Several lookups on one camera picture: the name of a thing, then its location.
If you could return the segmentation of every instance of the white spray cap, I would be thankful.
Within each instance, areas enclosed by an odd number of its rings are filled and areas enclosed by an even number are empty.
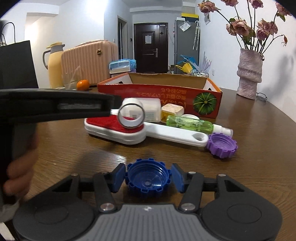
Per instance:
[[[213,133],[222,133],[222,134],[230,136],[230,137],[233,136],[232,129],[228,129],[228,128],[222,127],[220,125],[215,125],[215,124],[213,124],[213,126],[214,126]]]

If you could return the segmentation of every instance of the door handle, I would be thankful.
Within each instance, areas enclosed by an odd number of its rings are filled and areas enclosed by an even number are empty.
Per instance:
[[[155,53],[155,58],[158,58],[158,49],[156,51],[153,51]]]

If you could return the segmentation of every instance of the orange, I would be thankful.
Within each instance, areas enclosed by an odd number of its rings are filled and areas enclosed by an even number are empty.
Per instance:
[[[77,90],[88,90],[89,89],[89,81],[88,80],[81,80],[77,83]]]

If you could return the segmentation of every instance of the red brush pad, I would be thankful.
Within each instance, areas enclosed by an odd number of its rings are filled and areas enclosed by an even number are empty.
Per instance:
[[[133,118],[125,117],[127,120],[133,120]],[[90,125],[103,127],[112,131],[118,131],[122,133],[136,133],[144,128],[144,124],[134,129],[124,128],[117,120],[117,115],[110,115],[108,117],[94,117],[87,118],[86,122]]]

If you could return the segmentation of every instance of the purple plastic cap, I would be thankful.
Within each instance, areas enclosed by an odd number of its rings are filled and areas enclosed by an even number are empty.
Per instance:
[[[237,142],[231,137],[222,133],[213,133],[209,135],[207,149],[220,158],[230,158],[238,149]]]

